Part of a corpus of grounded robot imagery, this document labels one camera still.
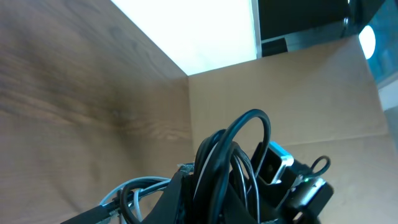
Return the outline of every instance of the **grey cable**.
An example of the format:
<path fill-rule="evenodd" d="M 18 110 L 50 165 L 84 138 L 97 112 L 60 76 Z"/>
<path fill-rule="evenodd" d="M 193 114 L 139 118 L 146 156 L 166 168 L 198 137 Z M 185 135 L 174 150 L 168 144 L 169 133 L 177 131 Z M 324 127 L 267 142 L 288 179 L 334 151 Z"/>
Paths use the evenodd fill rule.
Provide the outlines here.
<path fill-rule="evenodd" d="M 241 163 L 237 155 L 233 154 L 231 156 L 231 166 L 234 174 L 234 180 L 238 187 L 239 198 L 242 200 L 242 203 L 246 210 L 248 209 L 248 197 L 246 195 L 246 184 L 244 183 L 244 175 Z"/>
<path fill-rule="evenodd" d="M 203 173 L 204 173 L 204 171 L 205 171 L 205 169 L 206 169 L 206 167 L 207 167 L 207 163 L 209 162 L 210 156 L 211 156 L 212 153 L 214 152 L 214 150 L 215 150 L 217 144 L 218 144 L 218 143 L 216 143 L 216 144 L 213 146 L 213 148 L 211 149 L 209 155 L 208 155 L 207 158 L 206 158 L 205 164 L 203 165 L 203 168 L 202 168 L 202 170 L 201 170 L 201 172 L 200 172 L 200 175 L 199 175 L 198 184 L 197 184 L 197 186 L 195 187 L 195 193 L 193 193 L 193 199 L 195 199 L 195 197 L 196 197 L 196 195 L 197 195 L 199 183 L 200 183 L 201 178 L 202 178 L 202 176 L 203 176 Z"/>
<path fill-rule="evenodd" d="M 142 222 L 142 215 L 141 215 L 141 211 L 139 210 L 139 200 L 138 200 L 138 196 L 139 196 L 139 192 L 142 189 L 137 189 L 134 192 L 134 210 L 136 211 L 136 216 L 138 221 Z"/>
<path fill-rule="evenodd" d="M 165 181 L 165 180 L 170 180 L 170 178 L 166 178 L 166 177 L 157 177 L 157 176 L 148 176 L 148 177 L 139 177 L 139 178 L 135 178 L 135 179 L 131 179 L 126 181 L 125 183 L 115 187 L 112 191 L 110 191 L 110 193 L 108 193 L 104 199 L 102 199 L 102 201 L 99 203 L 100 205 L 104 205 L 111 197 L 112 195 L 114 195 L 118 190 L 121 190 L 124 186 L 126 186 L 127 184 L 130 184 L 131 182 L 136 182 L 139 180 L 159 180 L 159 181 Z"/>
<path fill-rule="evenodd" d="M 119 224 L 127 224 L 122 214 L 119 215 Z"/>
<path fill-rule="evenodd" d="M 233 142 L 231 147 L 234 147 L 234 151 L 233 154 L 235 154 L 236 156 L 238 156 L 243 163 L 244 168 L 246 169 L 246 172 L 249 175 L 249 180 L 251 182 L 251 185 L 254 187 L 254 208 L 256 211 L 255 217 L 256 217 L 256 221 L 259 223 L 260 222 L 260 203 L 259 203 L 259 189 L 257 186 L 257 182 L 256 182 L 256 178 L 254 175 L 254 171 L 253 171 L 253 167 L 251 166 L 251 162 L 250 159 L 248 157 L 248 155 L 246 155 L 246 153 L 244 153 L 244 151 L 239 147 L 239 145 L 236 142 Z"/>
<path fill-rule="evenodd" d="M 127 223 L 129 224 L 138 224 L 140 223 L 140 221 L 137 219 L 137 217 L 131 212 L 131 207 L 129 206 L 129 195 L 130 195 L 130 191 L 134 190 L 134 189 L 143 189 L 143 188 L 148 188 L 151 187 L 155 184 L 159 184 L 160 180 L 155 180 L 155 179 L 141 179 L 141 180 L 133 180 L 131 181 L 129 184 L 125 185 L 123 187 L 123 190 L 121 192 L 121 195 L 119 197 L 119 207 L 120 207 L 120 211 L 123 214 L 124 219 L 126 220 Z"/>
<path fill-rule="evenodd" d="M 170 179 L 169 179 L 169 180 L 162 181 L 162 182 L 159 182 L 159 183 L 154 184 L 154 185 L 151 185 L 151 186 L 149 186 L 149 187 L 147 187 L 147 188 L 141 190 L 141 192 L 140 192 L 140 197 L 139 197 L 139 198 L 143 198 L 143 197 L 145 197 L 145 196 L 148 196 L 148 195 L 150 195 L 150 194 L 153 194 L 153 193 L 155 193 L 156 191 L 164 190 L 164 189 L 167 187 L 167 185 L 168 185 L 169 183 L 170 183 Z"/>

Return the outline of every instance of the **black electronic device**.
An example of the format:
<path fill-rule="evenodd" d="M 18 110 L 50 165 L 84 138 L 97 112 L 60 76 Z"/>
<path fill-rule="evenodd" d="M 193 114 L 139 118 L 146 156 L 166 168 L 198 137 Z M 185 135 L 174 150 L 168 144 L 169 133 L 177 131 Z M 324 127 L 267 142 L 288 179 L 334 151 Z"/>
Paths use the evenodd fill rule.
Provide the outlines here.
<path fill-rule="evenodd" d="M 253 118 L 262 121 L 264 136 L 249 159 L 233 138 Z M 267 115 L 261 110 L 248 111 L 227 129 L 206 138 L 195 163 L 181 164 L 172 179 L 129 180 L 112 190 L 97 207 L 63 223 L 109 223 L 113 217 L 127 224 L 319 223 L 318 215 L 333 195 L 331 185 L 321 178 L 330 159 L 321 156 L 309 167 L 294 160 L 270 138 Z M 321 160 L 326 160 L 326 165 L 314 172 Z M 162 196 L 143 218 L 140 198 L 158 190 L 164 191 Z"/>

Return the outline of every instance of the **cable bundle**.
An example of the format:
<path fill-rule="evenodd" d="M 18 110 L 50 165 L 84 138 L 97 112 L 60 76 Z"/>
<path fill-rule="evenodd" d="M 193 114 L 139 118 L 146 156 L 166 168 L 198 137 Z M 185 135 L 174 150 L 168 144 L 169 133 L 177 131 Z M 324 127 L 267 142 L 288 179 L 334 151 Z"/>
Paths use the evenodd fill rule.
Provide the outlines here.
<path fill-rule="evenodd" d="M 259 166 L 254 170 L 248 155 L 243 152 L 239 144 L 233 142 L 233 138 L 238 131 L 253 118 L 260 118 L 264 127 L 264 137 L 261 142 L 262 158 L 260 158 Z M 238 195 L 248 209 L 248 193 L 254 194 L 255 209 L 252 216 L 259 222 L 259 192 L 257 188 L 256 178 L 259 168 L 264 160 L 266 150 L 268 148 L 271 136 L 271 125 L 268 116 L 261 110 L 250 110 L 235 120 L 227 129 L 222 129 L 206 138 L 200 145 L 195 159 L 195 170 L 192 177 L 192 185 L 194 186 L 194 194 L 192 198 L 193 213 L 195 219 L 202 220 L 203 223 L 217 223 L 221 211 L 221 207 L 228 186 L 229 165 L 232 165 L 234 177 L 238 183 Z M 249 176 L 250 185 L 246 185 L 242 162 Z M 121 190 L 117 197 L 120 211 L 128 224 L 138 224 L 142 221 L 141 212 L 139 210 L 139 200 L 146 195 L 152 194 L 158 190 L 165 189 L 170 179 L 164 177 L 141 177 L 129 180 L 114 190 L 112 190 L 101 201 L 100 205 L 106 206 L 105 203 Z"/>
<path fill-rule="evenodd" d="M 264 127 L 261 143 L 262 157 L 259 166 L 254 170 L 248 156 L 242 151 L 233 138 L 238 131 L 253 118 L 260 118 Z M 259 222 L 259 193 L 256 178 L 262 165 L 271 137 L 271 124 L 268 116 L 261 110 L 250 110 L 235 120 L 227 129 L 222 129 L 206 138 L 199 147 L 193 173 L 193 211 L 205 223 L 217 223 L 228 186 L 229 165 L 232 165 L 234 176 L 239 182 L 238 189 L 243 204 L 248 207 L 247 195 L 253 190 L 256 203 L 253 218 Z M 250 186 L 244 183 L 242 161 L 249 174 Z"/>
<path fill-rule="evenodd" d="M 140 177 L 132 180 L 128 180 L 125 183 L 117 186 L 115 189 L 110 191 L 109 194 L 105 196 L 104 199 L 99 203 L 99 205 L 106 205 L 106 202 L 119 190 L 121 190 L 119 204 L 121 213 L 124 219 L 128 223 L 136 224 L 142 221 L 141 211 L 139 209 L 139 200 L 142 197 L 153 194 L 156 191 L 165 189 L 170 182 L 169 178 L 165 177 Z M 137 189 L 134 192 L 134 201 L 129 205 L 127 201 L 127 195 L 131 190 Z M 137 218 L 132 214 L 131 209 L 134 209 L 137 214 Z"/>

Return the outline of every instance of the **wood grain surface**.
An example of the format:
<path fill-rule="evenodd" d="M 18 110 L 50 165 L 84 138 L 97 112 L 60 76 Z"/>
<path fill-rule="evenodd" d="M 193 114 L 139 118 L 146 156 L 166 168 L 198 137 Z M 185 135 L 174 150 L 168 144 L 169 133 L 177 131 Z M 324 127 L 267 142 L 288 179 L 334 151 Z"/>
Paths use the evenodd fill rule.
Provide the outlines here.
<path fill-rule="evenodd" d="M 0 223 L 62 222 L 193 160 L 187 76 L 111 1 L 1 1 L 0 144 Z"/>

